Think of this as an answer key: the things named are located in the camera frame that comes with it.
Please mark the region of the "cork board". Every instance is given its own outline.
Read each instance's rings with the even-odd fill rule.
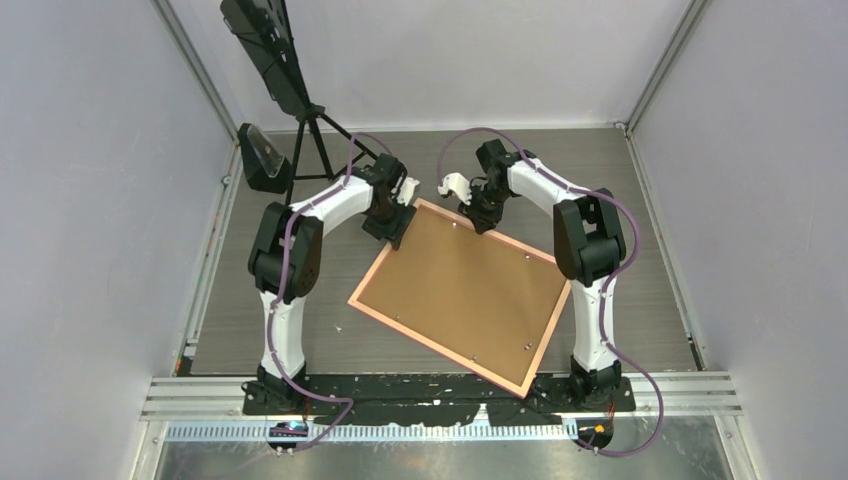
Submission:
[[[481,377],[527,395],[570,291],[551,255],[418,199],[401,248],[348,303]]]

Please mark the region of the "tripod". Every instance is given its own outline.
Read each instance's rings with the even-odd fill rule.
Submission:
[[[271,152],[271,147],[257,148],[247,136],[242,146],[242,161],[245,165],[245,175],[248,184],[254,190],[286,193],[286,205],[291,204],[292,190],[295,180],[314,180],[325,178],[334,180],[344,172],[344,167],[333,173],[324,139],[318,129],[318,119],[324,120],[337,132],[344,135],[348,140],[351,134],[324,113],[324,107],[312,103],[309,92],[300,71],[297,60],[297,52],[294,48],[294,39],[291,32],[288,12],[284,0],[223,0],[221,2],[221,13],[224,22],[230,32],[238,38],[245,53],[250,57],[253,66],[262,76],[265,86],[271,98],[277,102],[280,109],[297,119],[297,139],[295,140],[294,153],[292,155],[291,167],[286,168],[284,173],[269,177],[267,171],[260,167],[262,160],[267,160],[266,155]],[[303,135],[306,127],[321,157],[324,173],[319,175],[297,175],[297,167],[300,162],[300,150],[303,146]],[[374,160],[377,155],[365,145],[356,142],[361,150],[360,154],[353,159],[359,161],[368,155]]]
[[[321,137],[321,131],[318,129],[318,119],[324,120],[331,127],[333,127],[337,132],[341,133],[348,140],[351,139],[351,134],[344,129],[341,125],[336,123],[335,120],[330,118],[329,115],[324,113],[324,107],[321,105],[312,104],[303,114],[298,115],[297,117],[298,127],[297,127],[297,138],[294,143],[294,153],[292,154],[292,166],[291,166],[291,175],[289,176],[289,185],[286,189],[286,205],[291,204],[292,190],[294,190],[294,181],[295,180],[315,180],[320,178],[326,178],[329,181],[333,181],[339,176],[341,176],[346,167],[342,167],[339,171],[333,173],[333,167],[330,165],[330,157],[327,155],[327,148],[324,146],[324,139]],[[298,175],[297,174],[297,166],[300,161],[300,149],[303,146],[303,135],[306,126],[309,126],[309,133],[312,135],[312,138],[315,139],[315,147],[318,149],[318,155],[321,157],[321,163],[324,166],[324,173],[317,175]],[[377,159],[377,155],[372,152],[368,147],[363,145],[356,140],[356,146],[361,150],[359,155],[352,159],[353,163],[358,162],[362,159],[362,157],[368,155],[374,160]]]

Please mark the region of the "black tripod leg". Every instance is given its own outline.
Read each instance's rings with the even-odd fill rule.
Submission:
[[[324,114],[324,113],[322,113],[322,114],[320,115],[320,117],[321,117],[321,118],[322,118],[325,122],[329,123],[331,127],[335,128],[337,132],[341,133],[342,135],[344,135],[345,137],[347,137],[347,139],[348,139],[348,140],[350,140],[351,134],[350,134],[350,133],[348,133],[348,131],[347,131],[347,130],[345,130],[345,129],[344,129],[344,127],[342,127],[341,125],[339,125],[338,123],[336,123],[336,121],[335,121],[335,120],[333,120],[332,118],[330,118],[329,116],[327,116],[327,114]],[[356,146],[357,146],[357,147],[359,147],[359,149],[360,149],[360,150],[362,150],[363,152],[365,152],[365,154],[366,154],[366,155],[368,155],[369,157],[373,158],[374,160],[377,160],[377,154],[376,154],[376,153],[374,153],[374,152],[372,152],[372,151],[371,151],[371,149],[369,149],[368,147],[366,147],[365,145],[363,145],[363,144],[362,144],[359,140],[357,140],[357,141],[356,141]],[[338,177],[339,175],[341,175],[342,173],[344,173],[344,171],[345,171],[345,168],[343,167],[341,170],[339,170],[338,172],[336,172],[335,176],[336,176],[336,177]]]
[[[297,163],[300,161],[300,147],[303,146],[303,129],[306,122],[300,122],[297,127],[297,140],[294,142],[294,154],[292,154],[292,174],[289,179],[289,188],[286,192],[286,205],[291,205],[291,196],[294,193],[294,177],[297,176]]]
[[[330,157],[327,156],[327,148],[324,146],[324,139],[321,138],[321,130],[318,130],[318,122],[312,118],[309,120],[309,132],[312,133],[312,138],[315,139],[315,146],[318,147],[318,155],[321,157],[321,163],[324,164],[324,173],[327,175],[327,180],[333,181],[333,167],[330,165]]]

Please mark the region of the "metal grating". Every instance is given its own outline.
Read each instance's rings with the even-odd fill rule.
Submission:
[[[265,442],[275,421],[176,421],[168,427],[169,442]],[[309,422],[311,440],[324,431],[323,425]],[[559,425],[493,427],[488,420],[474,420],[468,425],[451,427],[401,427],[342,425],[334,428],[322,442],[462,442],[492,440],[574,440],[577,422],[563,419]]]

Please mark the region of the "wooden frame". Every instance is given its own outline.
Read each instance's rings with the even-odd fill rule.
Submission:
[[[469,229],[473,230],[473,226],[472,226],[471,222],[467,218],[465,218],[465,217],[463,217],[459,214],[445,210],[445,209],[443,209],[443,208],[441,208],[437,205],[434,205],[434,204],[427,202],[427,201],[424,201],[422,199],[416,200],[415,206],[419,209],[419,211],[420,211],[420,209],[431,210],[432,212],[434,212],[438,215],[441,215],[443,217],[446,217],[446,218],[452,220],[453,222],[456,222],[456,225],[462,225],[465,228],[469,228]],[[525,245],[525,244],[523,244],[523,243],[521,243],[521,242],[519,242],[515,239],[509,238],[506,235],[503,235],[502,233],[496,232],[494,230],[490,230],[490,231],[486,232],[484,234],[484,236],[487,236],[491,239],[494,239],[494,240],[497,240],[497,241],[502,242],[504,244],[507,244],[508,246],[515,248],[515,249],[518,249],[518,250],[520,250],[521,252],[524,252],[527,255],[535,256],[535,257],[537,257],[541,260],[544,260],[546,262],[549,262],[551,264],[556,265],[556,261],[553,258],[553,256],[551,256],[551,255],[549,255],[545,252],[542,252],[538,249],[535,249],[533,247],[530,247],[528,245]],[[496,384],[496,385],[498,385],[498,386],[520,396],[520,397],[526,396],[527,392],[529,391],[530,386],[533,382],[533,379],[536,375],[536,371],[539,368],[539,364],[542,361],[542,356],[544,355],[545,350],[547,349],[551,335],[553,335],[554,328],[556,327],[556,324],[559,321],[560,314],[562,313],[562,309],[565,306],[565,301],[568,298],[568,294],[571,290],[571,286],[570,286],[568,280],[563,278],[564,283],[563,283],[562,291],[559,293],[559,297],[556,299],[556,303],[555,303],[555,306],[553,308],[553,312],[551,314],[551,317],[547,321],[547,325],[545,327],[544,333],[543,333],[541,339],[539,340],[538,347],[536,348],[535,354],[534,354],[532,360],[530,361],[530,365],[529,365],[529,368],[527,370],[527,373],[524,376],[523,381],[518,383],[518,382],[515,382],[515,381],[510,381],[507,378],[504,378],[504,376],[502,376],[498,372],[489,370],[486,367],[484,367],[484,366],[482,366],[478,363],[475,363],[474,360],[466,358],[465,356],[457,353],[456,351],[442,345],[438,341],[436,341],[436,340],[434,340],[434,339],[432,339],[428,336],[422,335],[421,333],[415,331],[414,329],[412,329],[412,328],[410,328],[410,327],[408,327],[404,324],[401,324],[396,319],[390,318],[386,314],[381,313],[381,312],[369,307],[368,305],[365,305],[364,303],[362,303],[362,301],[360,301],[360,297],[361,297],[363,291],[368,286],[369,282],[372,280],[372,278],[375,276],[375,274],[377,274],[377,272],[380,270],[380,267],[383,265],[383,262],[392,253],[392,251],[393,250],[392,250],[391,245],[386,244],[385,248],[383,248],[383,250],[377,256],[377,259],[371,265],[371,268],[368,270],[368,272],[363,277],[362,281],[357,286],[356,290],[354,290],[353,294],[351,295],[350,299],[348,300],[348,304],[351,305],[352,307],[356,308],[357,310],[360,310],[363,313],[365,313],[365,314],[367,314],[371,317],[374,317],[375,319],[377,319],[381,323],[397,330],[398,332],[400,332],[400,333],[412,338],[413,340],[429,347],[430,349],[440,353],[441,355],[450,358],[454,362],[458,363],[459,365],[462,365],[465,368],[468,368],[469,370],[480,375],[481,377],[486,378],[490,382],[492,382],[492,383],[494,383],[494,384]]]

